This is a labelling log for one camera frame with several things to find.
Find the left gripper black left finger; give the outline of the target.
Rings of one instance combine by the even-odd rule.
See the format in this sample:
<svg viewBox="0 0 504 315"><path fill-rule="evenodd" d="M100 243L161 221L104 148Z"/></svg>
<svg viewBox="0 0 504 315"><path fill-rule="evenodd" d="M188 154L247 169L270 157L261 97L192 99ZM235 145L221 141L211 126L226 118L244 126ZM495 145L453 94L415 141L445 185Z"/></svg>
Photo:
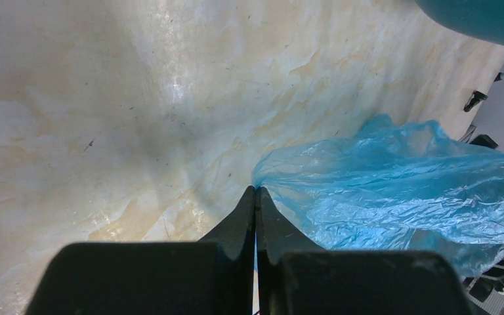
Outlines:
<svg viewBox="0 0 504 315"><path fill-rule="evenodd" d="M72 243L27 314L250 314L255 189L198 241Z"/></svg>

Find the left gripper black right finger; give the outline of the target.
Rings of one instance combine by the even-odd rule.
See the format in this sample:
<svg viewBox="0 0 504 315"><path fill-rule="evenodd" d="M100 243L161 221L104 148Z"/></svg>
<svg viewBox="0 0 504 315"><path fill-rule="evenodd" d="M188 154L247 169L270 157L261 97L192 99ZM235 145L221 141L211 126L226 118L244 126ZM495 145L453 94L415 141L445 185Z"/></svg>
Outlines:
<svg viewBox="0 0 504 315"><path fill-rule="evenodd" d="M472 314L450 264L428 251L330 251L255 192L261 314Z"/></svg>

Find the blue plastic trash bag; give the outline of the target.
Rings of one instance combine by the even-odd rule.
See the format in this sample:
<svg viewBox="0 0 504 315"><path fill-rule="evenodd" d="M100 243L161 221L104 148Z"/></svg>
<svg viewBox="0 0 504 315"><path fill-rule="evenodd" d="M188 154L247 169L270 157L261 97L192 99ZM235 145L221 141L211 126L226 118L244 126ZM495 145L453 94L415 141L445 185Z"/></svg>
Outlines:
<svg viewBox="0 0 504 315"><path fill-rule="evenodd" d="M251 179L324 249L434 251L462 277L504 258L504 153L436 121L378 115L350 138L269 152Z"/></svg>

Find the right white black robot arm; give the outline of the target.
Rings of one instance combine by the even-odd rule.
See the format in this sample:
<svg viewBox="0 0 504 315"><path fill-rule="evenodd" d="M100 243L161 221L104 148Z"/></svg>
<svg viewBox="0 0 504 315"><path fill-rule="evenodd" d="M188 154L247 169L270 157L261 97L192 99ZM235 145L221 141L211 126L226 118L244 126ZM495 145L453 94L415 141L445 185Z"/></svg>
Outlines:
<svg viewBox="0 0 504 315"><path fill-rule="evenodd" d="M465 278L463 286L480 303L485 303L493 293L504 296L504 258L480 277Z"/></svg>

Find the teal plastic trash bin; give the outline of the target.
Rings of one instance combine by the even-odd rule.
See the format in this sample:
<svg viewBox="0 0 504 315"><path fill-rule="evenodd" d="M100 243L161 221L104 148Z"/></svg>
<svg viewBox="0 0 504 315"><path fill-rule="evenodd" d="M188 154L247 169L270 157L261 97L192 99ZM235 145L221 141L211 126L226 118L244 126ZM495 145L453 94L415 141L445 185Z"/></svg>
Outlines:
<svg viewBox="0 0 504 315"><path fill-rule="evenodd" d="M463 35L504 46L504 0L417 0L436 23Z"/></svg>

